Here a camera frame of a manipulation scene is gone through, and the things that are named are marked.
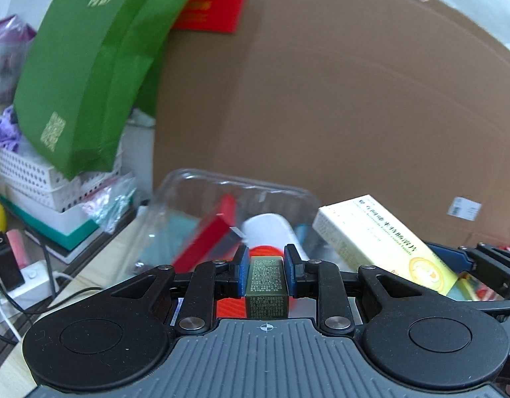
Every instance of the plastic bag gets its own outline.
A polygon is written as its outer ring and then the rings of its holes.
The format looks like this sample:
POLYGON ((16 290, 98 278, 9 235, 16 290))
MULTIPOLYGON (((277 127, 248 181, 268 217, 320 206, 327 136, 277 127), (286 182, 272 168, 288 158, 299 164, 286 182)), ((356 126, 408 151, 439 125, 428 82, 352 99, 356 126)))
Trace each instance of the plastic bag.
POLYGON ((93 193, 82 204, 82 209, 104 231, 115 232, 117 223, 126 211, 135 193, 135 177, 131 174, 113 178, 104 188, 93 193))
POLYGON ((35 35, 36 32, 18 16, 0 21, 0 105, 12 104, 35 35))

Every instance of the silver screw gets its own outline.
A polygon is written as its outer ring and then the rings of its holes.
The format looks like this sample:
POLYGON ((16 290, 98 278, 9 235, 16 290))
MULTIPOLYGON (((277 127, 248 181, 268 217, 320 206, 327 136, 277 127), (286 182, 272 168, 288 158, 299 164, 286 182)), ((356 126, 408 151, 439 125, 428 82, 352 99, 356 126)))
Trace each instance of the silver screw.
POLYGON ((205 320, 199 317, 185 317, 180 320, 180 328, 185 331, 197 331, 205 326, 205 320))
POLYGON ((325 326, 331 329, 347 329, 351 321, 347 317, 332 316, 325 320, 325 326))

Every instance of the orange circle logo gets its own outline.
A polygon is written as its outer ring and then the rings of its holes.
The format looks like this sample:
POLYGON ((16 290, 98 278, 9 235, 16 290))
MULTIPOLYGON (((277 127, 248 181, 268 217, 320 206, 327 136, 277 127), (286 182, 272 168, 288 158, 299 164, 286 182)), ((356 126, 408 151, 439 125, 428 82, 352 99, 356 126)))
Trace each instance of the orange circle logo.
POLYGON ((441 292, 444 286, 443 276, 436 266, 427 259, 414 257, 410 260, 411 278, 421 286, 441 292))

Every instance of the purple plastic bag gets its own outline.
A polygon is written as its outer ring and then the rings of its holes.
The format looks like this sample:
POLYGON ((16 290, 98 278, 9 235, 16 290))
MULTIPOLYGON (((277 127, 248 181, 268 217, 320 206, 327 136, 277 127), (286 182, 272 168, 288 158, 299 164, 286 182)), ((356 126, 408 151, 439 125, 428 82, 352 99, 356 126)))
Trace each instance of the purple plastic bag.
POLYGON ((13 102, 35 30, 18 16, 0 21, 0 105, 13 102))

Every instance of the yellow and white medicine box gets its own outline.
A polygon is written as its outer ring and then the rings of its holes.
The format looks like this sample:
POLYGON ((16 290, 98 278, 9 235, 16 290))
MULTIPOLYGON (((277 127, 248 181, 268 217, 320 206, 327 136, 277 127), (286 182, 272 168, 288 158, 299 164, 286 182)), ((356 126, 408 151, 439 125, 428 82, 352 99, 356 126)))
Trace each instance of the yellow and white medicine box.
POLYGON ((370 195, 319 209, 314 229, 349 264, 376 265, 446 295, 458 277, 370 195))

